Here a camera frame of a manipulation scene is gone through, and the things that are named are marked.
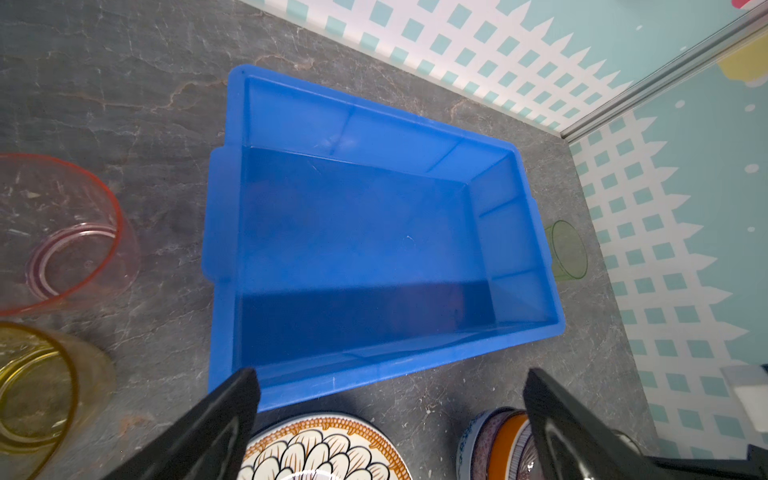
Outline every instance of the clear plastic cup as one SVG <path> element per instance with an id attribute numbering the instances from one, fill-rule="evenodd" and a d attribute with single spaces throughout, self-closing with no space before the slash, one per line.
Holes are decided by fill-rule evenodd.
<path id="1" fill-rule="evenodd" d="M 0 322 L 0 472 L 34 478 L 115 390 L 112 361 L 63 333 Z"/>
<path id="2" fill-rule="evenodd" d="M 139 250 L 95 175 L 53 157 L 0 154 L 0 316 L 88 308 L 125 291 Z"/>
<path id="3" fill-rule="evenodd" d="M 544 229 L 552 255 L 552 273 L 558 282 L 579 280 L 587 275 L 587 249 L 578 232 L 565 220 Z"/>

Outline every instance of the bin bottom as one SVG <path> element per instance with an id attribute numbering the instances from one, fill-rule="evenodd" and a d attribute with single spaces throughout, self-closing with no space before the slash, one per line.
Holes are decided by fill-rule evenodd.
<path id="1" fill-rule="evenodd" d="M 495 322 L 466 184 L 255 148 L 243 165 L 242 365 Z"/>

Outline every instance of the marble veining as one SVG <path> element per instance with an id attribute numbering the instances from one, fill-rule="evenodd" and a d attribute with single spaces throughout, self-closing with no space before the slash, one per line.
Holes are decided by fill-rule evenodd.
<path id="1" fill-rule="evenodd" d="M 568 146 L 425 80 L 234 0 L 0 3 L 0 151 L 74 162 L 117 194 L 142 251 L 135 284 L 82 313 L 23 322 L 74 334 L 115 361 L 107 411 L 51 470 L 100 478 L 207 390 L 213 287 L 200 271 L 210 152 L 223 143 L 227 73 L 251 63 L 517 145 L 544 223 L 572 223 L 590 270 L 558 285 L 563 336 L 259 415 L 332 410 L 369 420 L 418 480 L 452 478 L 478 412 L 522 406 L 547 369 L 608 425 L 656 452 L 656 433 Z"/>

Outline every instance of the green glass cup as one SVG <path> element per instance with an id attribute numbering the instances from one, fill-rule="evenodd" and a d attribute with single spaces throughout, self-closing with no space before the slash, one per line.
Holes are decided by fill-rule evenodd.
<path id="1" fill-rule="evenodd" d="M 565 220 L 558 220 L 544 229 L 552 255 L 555 281 L 579 280 L 587 275 L 587 249 L 578 232 Z"/>

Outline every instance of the teal wall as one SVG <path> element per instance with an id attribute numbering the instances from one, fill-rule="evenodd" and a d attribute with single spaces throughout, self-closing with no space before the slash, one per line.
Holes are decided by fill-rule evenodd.
<path id="1" fill-rule="evenodd" d="M 500 3 L 519 6 L 526 0 Z M 532 0 L 523 26 L 531 29 L 554 17 L 545 41 L 573 33 L 566 56 L 589 47 L 581 65 L 607 59 L 596 76 L 621 70 L 611 82 L 615 87 L 642 80 L 681 48 L 693 47 L 743 13 L 729 0 Z"/>
<path id="2" fill-rule="evenodd" d="M 717 258 L 701 283 L 733 294 L 711 306 L 715 318 L 749 330 L 726 342 L 731 358 L 768 363 L 768 83 L 749 88 L 712 65 L 635 115 L 657 117 L 646 141 L 667 142 L 654 165 L 680 168 L 663 185 L 690 195 L 675 219 L 703 225 L 689 252 Z"/>

